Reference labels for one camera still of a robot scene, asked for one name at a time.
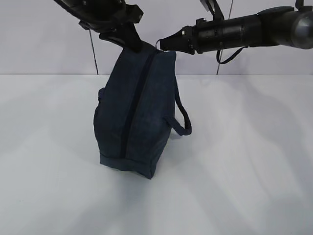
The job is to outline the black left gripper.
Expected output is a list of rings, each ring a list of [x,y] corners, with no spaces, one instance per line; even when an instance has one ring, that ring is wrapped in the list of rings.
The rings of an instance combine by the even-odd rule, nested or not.
[[[142,49],[135,24],[142,18],[136,4],[124,0],[55,0],[69,14],[79,20],[85,30],[99,33],[99,38],[134,52]]]

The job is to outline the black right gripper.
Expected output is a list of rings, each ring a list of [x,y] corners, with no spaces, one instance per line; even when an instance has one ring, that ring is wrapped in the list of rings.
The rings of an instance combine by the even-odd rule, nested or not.
[[[160,39],[163,51],[178,51],[194,55],[210,51],[210,22],[205,18],[196,20],[194,26],[185,26],[177,33]]]

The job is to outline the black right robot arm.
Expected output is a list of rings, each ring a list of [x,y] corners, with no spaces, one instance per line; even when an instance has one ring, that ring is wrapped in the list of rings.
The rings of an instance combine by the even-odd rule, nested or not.
[[[203,0],[212,21],[196,20],[194,26],[185,26],[177,33],[160,39],[160,49],[187,54],[202,54],[237,48],[238,55],[244,48],[288,46],[300,49],[313,47],[313,7],[302,0],[295,7],[279,6],[226,20],[215,0]]]

